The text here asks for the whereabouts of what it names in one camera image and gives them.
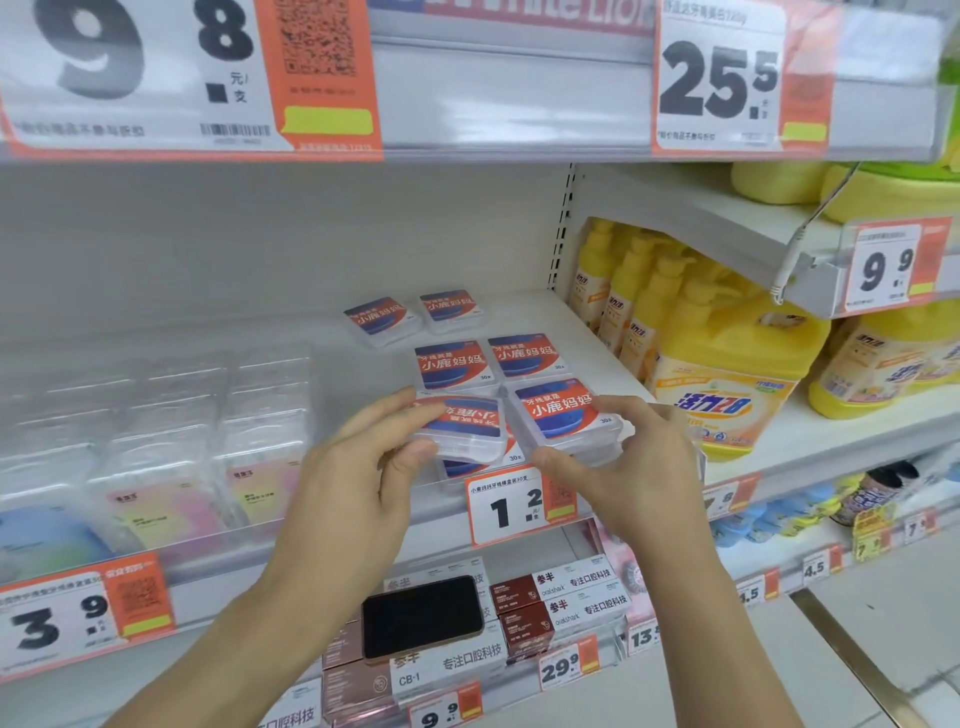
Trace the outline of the pink brown toothpaste box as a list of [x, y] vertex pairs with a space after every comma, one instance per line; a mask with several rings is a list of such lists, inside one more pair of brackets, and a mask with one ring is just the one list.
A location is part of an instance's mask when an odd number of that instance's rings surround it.
[[364, 722], [396, 708], [390, 661], [352, 661], [326, 668], [321, 713], [330, 728]]
[[324, 672], [338, 669], [363, 658], [363, 625], [359, 618], [342, 625], [321, 658]]

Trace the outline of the yellow bottle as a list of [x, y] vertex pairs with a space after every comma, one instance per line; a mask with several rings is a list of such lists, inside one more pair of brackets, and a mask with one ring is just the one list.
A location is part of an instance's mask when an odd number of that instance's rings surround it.
[[832, 164], [827, 161], [737, 161], [730, 165], [730, 184], [743, 198], [767, 205], [811, 205]]

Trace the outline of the red-label floss pick box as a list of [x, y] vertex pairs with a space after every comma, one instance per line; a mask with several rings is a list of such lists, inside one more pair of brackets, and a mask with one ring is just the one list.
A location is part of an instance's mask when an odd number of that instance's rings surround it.
[[443, 405], [443, 412], [415, 431], [412, 440], [434, 442], [436, 457], [440, 460], [487, 466], [506, 455], [510, 436], [501, 397], [427, 394], [417, 398], [409, 408], [438, 404]]
[[554, 377], [503, 386], [510, 423], [532, 452], [551, 448], [588, 466], [619, 454], [623, 419], [601, 411], [594, 393], [578, 377]]

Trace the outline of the person's right forearm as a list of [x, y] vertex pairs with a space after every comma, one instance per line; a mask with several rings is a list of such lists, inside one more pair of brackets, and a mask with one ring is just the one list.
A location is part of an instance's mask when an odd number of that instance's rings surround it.
[[714, 546], [694, 524], [604, 521], [640, 568], [659, 625], [677, 728], [806, 728]]

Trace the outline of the person's left hand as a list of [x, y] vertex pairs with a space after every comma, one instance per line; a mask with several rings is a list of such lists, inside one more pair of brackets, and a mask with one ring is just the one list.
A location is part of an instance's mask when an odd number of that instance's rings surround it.
[[409, 406], [411, 387], [369, 404], [304, 458], [294, 499], [273, 555], [295, 573], [353, 575], [377, 581], [394, 564], [409, 512], [384, 512], [379, 499], [385, 455], [412, 441], [445, 410]]

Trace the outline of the large yellow detergent jug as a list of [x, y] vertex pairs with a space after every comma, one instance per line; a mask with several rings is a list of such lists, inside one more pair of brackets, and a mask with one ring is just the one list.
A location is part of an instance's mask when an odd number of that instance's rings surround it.
[[960, 297], [860, 316], [807, 388], [824, 418], [854, 419], [960, 371]]
[[687, 414], [709, 462], [729, 462], [756, 448], [831, 329], [768, 293], [692, 278], [656, 331], [644, 385]]

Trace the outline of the yellow price tag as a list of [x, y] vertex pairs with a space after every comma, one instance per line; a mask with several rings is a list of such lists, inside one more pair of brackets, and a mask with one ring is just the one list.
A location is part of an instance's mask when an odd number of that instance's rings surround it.
[[887, 503], [856, 515], [851, 528], [851, 552], [857, 564], [879, 558], [891, 549], [897, 504]]

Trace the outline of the clear shelf label rail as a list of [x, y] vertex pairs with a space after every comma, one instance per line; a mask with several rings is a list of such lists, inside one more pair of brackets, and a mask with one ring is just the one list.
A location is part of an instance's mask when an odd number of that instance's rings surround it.
[[[657, 0], [364, 1], [383, 162], [672, 161], [651, 147]], [[822, 160], [934, 161], [960, 5], [817, 1], [843, 12]]]

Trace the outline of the row of yellow pump bottles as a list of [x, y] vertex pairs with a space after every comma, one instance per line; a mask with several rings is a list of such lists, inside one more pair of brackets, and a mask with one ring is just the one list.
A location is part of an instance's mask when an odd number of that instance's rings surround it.
[[579, 321], [642, 382], [657, 328], [698, 254], [646, 227], [589, 217], [567, 303]]

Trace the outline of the blue product packets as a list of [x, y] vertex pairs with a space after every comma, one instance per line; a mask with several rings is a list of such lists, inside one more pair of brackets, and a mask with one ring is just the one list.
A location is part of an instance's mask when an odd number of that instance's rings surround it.
[[714, 520], [711, 534], [718, 549], [741, 542], [764, 544], [775, 537], [793, 538], [833, 516], [839, 506], [836, 486], [822, 482]]

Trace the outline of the perforated shelf upright post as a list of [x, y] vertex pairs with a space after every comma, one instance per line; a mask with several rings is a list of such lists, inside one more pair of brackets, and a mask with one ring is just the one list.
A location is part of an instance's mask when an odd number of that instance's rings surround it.
[[566, 176], [558, 210], [557, 228], [550, 255], [547, 275], [547, 287], [564, 302], [568, 300], [569, 296], [569, 285], [566, 283], [565, 273], [567, 265], [565, 245], [567, 243], [568, 230], [570, 227], [571, 208], [573, 203], [574, 188], [576, 186], [577, 172], [577, 163], [570, 162], [566, 167]]

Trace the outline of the stack of clear floss packets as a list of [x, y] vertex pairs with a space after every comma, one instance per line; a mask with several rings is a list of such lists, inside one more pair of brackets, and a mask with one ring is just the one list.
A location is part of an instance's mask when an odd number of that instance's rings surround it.
[[0, 372], [0, 585], [276, 540], [316, 429], [307, 342]]

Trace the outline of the person's left forearm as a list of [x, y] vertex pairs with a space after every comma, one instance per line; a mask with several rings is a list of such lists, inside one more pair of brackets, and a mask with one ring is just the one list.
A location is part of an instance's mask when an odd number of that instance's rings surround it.
[[308, 527], [277, 539], [260, 577], [102, 728], [258, 728], [394, 563], [384, 530]]

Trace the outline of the person's right hand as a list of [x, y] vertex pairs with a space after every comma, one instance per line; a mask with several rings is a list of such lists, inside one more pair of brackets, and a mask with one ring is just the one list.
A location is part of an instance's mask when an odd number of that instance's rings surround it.
[[646, 574], [712, 552], [688, 415], [634, 395], [598, 395], [594, 403], [634, 429], [620, 455], [596, 467], [596, 503], [589, 505], [599, 520], [630, 546]]

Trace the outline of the large orange white price tag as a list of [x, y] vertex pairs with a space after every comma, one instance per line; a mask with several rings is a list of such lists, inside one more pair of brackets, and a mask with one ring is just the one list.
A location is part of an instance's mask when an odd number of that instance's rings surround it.
[[364, 0], [0, 0], [22, 159], [385, 159]]
[[842, 28], [817, 0], [656, 0], [653, 155], [824, 158]]

